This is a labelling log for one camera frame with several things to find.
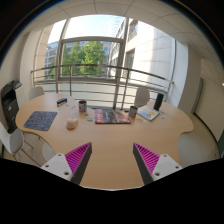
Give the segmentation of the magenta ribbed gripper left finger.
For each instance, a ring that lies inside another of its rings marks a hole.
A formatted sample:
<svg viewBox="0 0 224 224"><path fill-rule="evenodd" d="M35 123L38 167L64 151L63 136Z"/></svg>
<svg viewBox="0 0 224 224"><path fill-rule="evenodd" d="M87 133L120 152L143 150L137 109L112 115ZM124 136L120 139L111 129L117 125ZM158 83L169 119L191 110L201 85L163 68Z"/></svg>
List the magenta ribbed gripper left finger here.
<svg viewBox="0 0 224 224"><path fill-rule="evenodd" d="M92 154L92 144L86 143L67 154L58 153L42 169L79 185Z"/></svg>

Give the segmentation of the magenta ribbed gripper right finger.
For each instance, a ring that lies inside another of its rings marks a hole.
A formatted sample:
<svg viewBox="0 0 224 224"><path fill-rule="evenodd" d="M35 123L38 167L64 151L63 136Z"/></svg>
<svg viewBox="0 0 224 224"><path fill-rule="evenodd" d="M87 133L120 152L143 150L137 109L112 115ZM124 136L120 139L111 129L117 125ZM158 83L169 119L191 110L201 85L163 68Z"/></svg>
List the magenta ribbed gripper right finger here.
<svg viewBox="0 0 224 224"><path fill-rule="evenodd" d="M133 144L133 154L145 185L182 169L168 154L159 155L137 143Z"/></svg>

